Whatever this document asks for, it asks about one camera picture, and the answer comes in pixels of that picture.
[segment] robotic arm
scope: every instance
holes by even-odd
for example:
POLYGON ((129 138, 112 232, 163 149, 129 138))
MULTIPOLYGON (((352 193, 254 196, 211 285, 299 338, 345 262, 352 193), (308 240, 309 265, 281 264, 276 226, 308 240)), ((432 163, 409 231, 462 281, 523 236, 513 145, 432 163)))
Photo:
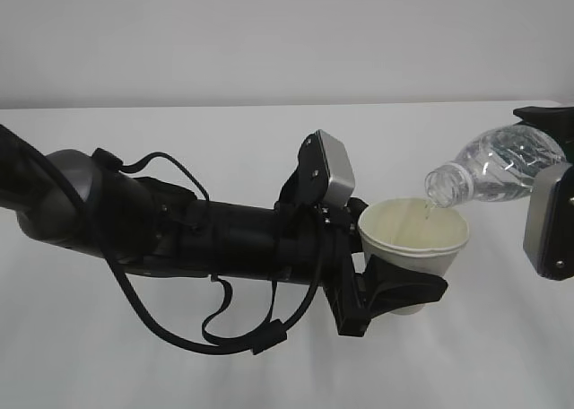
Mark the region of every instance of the robotic arm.
POLYGON ((273 209, 212 202, 179 162, 162 152, 133 165, 98 149, 92 156, 64 150, 44 156, 0 126, 0 206, 16 212, 32 239, 102 257, 138 317, 158 337, 205 354, 262 352, 287 338, 321 286, 339 335, 363 336, 370 321, 386 312, 440 300, 440 277, 405 270, 371 257, 355 272, 361 252, 357 221, 367 207, 351 197, 354 177, 344 145, 324 131, 304 139, 296 170, 273 209), (155 178, 131 178, 155 158, 171 161, 204 199, 155 178), (225 291, 220 309, 203 323, 211 344, 198 344, 160 326, 126 274, 147 277, 207 277, 225 291), (307 285, 299 308, 284 322, 269 314, 252 332, 211 335, 206 327, 229 305, 230 284, 221 276, 307 285))

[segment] white paper cup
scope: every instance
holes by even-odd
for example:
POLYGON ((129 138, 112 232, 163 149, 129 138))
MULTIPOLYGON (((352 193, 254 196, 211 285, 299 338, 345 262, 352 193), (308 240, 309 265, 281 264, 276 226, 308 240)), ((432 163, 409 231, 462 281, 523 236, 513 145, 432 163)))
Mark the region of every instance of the white paper cup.
MULTIPOLYGON (((365 262, 371 255, 399 267, 443 276, 470 235, 454 209, 433 208, 422 198, 398 198, 367 207, 359 218, 365 262)), ((393 310, 418 312, 424 304, 393 310)))

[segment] water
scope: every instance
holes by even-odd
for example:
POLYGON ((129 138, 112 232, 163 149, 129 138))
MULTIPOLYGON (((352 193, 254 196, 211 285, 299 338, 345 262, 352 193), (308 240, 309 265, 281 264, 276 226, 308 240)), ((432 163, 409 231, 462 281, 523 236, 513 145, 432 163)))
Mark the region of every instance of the water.
POLYGON ((427 230, 426 222, 431 217, 437 205, 430 199, 426 200, 424 209, 421 203, 405 203, 400 212, 401 218, 396 231, 391 238, 391 244, 399 246, 414 246, 427 230))
POLYGON ((426 211, 424 215, 425 221, 428 221, 431 217, 431 213, 434 209, 437 208, 437 204, 432 200, 427 200, 427 203, 424 205, 424 210, 426 211))

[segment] white wall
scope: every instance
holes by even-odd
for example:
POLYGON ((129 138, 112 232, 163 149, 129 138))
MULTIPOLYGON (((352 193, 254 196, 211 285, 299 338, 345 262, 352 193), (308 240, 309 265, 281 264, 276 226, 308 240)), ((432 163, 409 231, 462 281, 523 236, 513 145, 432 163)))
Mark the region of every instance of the white wall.
POLYGON ((574 96, 571 0, 0 0, 0 107, 574 96))
MULTIPOLYGON (((427 171, 525 102, 217 109, 3 110, 43 152, 105 147, 133 162, 171 152, 214 200, 270 206, 305 136, 344 141, 356 196, 418 196, 427 171)), ((145 174, 188 186, 165 162, 145 174)), ((26 239, 0 210, 2 409, 570 409, 574 279, 538 277, 522 251, 527 200, 467 204, 471 240, 441 302, 384 315, 362 339, 336 335, 320 291, 287 342, 257 357, 183 352, 149 333, 98 258, 26 239)), ((200 339, 222 300, 208 279, 134 277, 152 314, 200 339)), ((269 284, 236 279, 221 335, 265 315, 269 284)), ((280 284, 277 317, 305 287, 280 284)))

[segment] plastic water bottle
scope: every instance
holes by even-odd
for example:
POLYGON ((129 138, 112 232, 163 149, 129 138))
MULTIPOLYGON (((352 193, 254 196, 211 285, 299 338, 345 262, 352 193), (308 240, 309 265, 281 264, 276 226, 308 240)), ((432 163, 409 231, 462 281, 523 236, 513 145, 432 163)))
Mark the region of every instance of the plastic water bottle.
POLYGON ((546 133, 504 126, 478 136, 453 161, 429 173, 427 196, 439 207, 514 200, 530 195, 540 170, 563 161, 564 152, 546 133))

